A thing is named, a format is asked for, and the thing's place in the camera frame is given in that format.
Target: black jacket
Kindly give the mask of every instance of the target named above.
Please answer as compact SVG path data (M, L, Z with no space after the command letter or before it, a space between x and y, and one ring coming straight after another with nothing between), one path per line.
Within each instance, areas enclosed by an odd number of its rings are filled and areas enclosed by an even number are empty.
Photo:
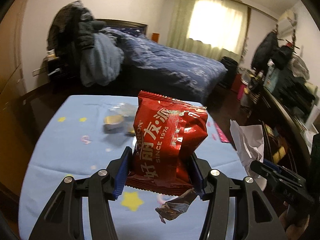
M267 74L268 61L277 48L277 35L274 32L270 32L257 47L251 62L251 68L255 69L256 73L263 71L264 74Z
M61 8L51 24L47 49L55 49L56 55L61 56L73 41L80 50L93 48L93 20L91 11L80 0Z

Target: hanging clothes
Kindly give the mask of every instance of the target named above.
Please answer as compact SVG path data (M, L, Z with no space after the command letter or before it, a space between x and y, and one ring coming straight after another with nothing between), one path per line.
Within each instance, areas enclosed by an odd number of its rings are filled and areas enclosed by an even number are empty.
M251 69L258 74L263 71L264 74L268 71L268 61L273 53L278 49L278 40L275 32L270 32L257 47L251 62Z
M303 77L305 80L310 79L309 70L306 64L296 53L293 53L292 59L288 64L288 68L292 71L294 77Z

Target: wooden headboard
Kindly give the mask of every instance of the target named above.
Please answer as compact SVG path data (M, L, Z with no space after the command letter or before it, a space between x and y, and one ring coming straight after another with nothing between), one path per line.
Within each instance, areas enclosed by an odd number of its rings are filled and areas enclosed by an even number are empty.
M110 20L110 19L96 19L96 21L104 21L106 22L108 27L124 27L124 28L130 28L130 27L138 27L142 28L142 34L146 35L148 25L143 23L135 23L135 22L127 22L127 21L120 21L120 20Z

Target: metal screw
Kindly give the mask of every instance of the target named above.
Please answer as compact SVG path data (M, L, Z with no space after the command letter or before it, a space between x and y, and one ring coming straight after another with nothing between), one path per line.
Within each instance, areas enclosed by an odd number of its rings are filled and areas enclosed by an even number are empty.
M253 178L251 178L251 177L246 177L244 180L245 180L247 183L253 183Z
M212 176L219 176L220 175L220 171L218 171L218 170L211 170L210 173Z
M63 181L65 183L70 183L72 181L72 177L65 177Z
M98 171L98 175L99 176L106 176L108 174L108 172L106 170L100 170Z

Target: air conditioner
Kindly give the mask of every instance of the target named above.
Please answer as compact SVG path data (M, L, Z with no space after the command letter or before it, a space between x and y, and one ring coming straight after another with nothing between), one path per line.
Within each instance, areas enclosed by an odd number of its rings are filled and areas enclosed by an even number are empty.
M287 10L278 20L278 37L284 37L292 33L297 25L296 14L292 10Z

